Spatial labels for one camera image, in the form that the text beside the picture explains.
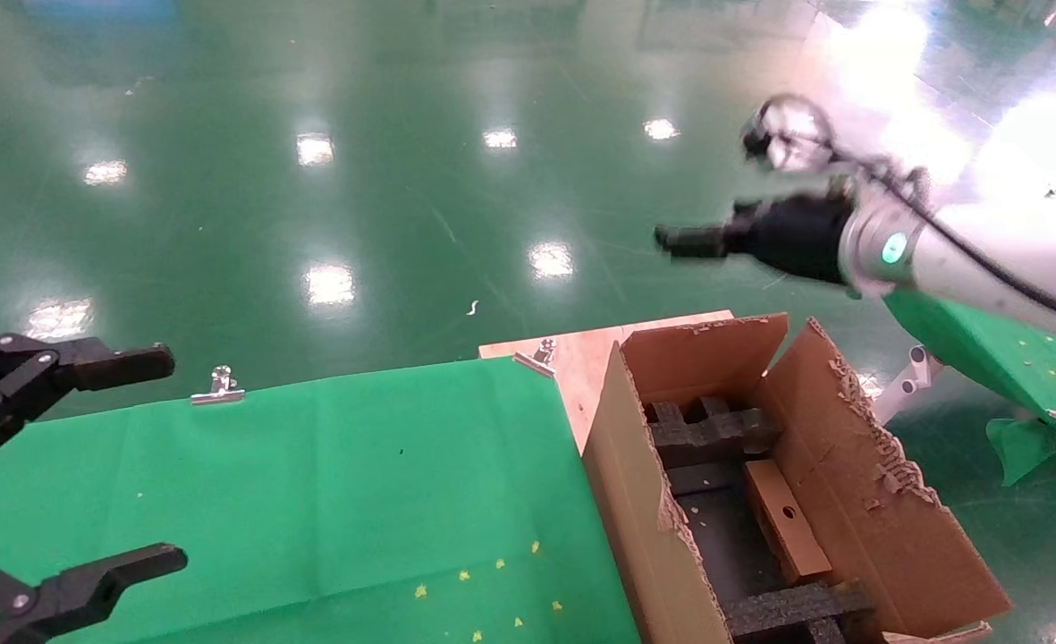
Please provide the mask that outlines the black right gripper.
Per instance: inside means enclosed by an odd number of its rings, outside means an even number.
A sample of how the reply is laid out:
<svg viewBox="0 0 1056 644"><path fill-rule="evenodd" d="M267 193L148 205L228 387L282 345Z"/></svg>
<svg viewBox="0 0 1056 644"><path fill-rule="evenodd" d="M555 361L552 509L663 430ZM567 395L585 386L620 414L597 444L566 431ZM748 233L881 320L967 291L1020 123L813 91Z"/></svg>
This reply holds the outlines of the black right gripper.
<svg viewBox="0 0 1056 644"><path fill-rule="evenodd" d="M656 225L655 245L672 259L744 254L777 272L843 286L840 241L853 200L794 194L737 201L729 225Z"/></svg>

